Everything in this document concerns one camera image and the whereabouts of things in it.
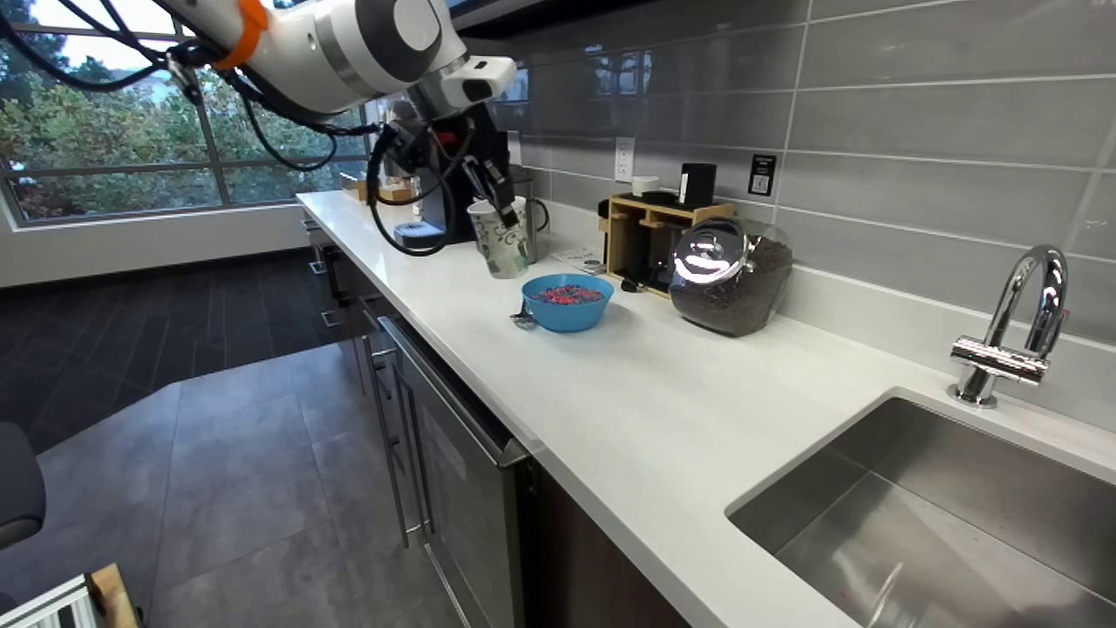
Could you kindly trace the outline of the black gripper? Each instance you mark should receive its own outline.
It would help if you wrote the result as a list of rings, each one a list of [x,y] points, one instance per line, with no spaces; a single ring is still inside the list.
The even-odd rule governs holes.
[[[495,200],[502,227],[518,222],[509,144],[486,105],[438,123],[420,123],[403,163],[429,176],[452,200]]]

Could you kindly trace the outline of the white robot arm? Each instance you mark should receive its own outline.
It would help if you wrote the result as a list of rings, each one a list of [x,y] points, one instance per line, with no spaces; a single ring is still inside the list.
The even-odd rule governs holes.
[[[509,55],[474,55],[441,0],[152,0],[216,50],[216,71],[244,71],[300,115],[338,115],[408,95],[429,123],[461,123],[463,169],[502,222],[512,222],[509,145],[488,115],[516,72]]]

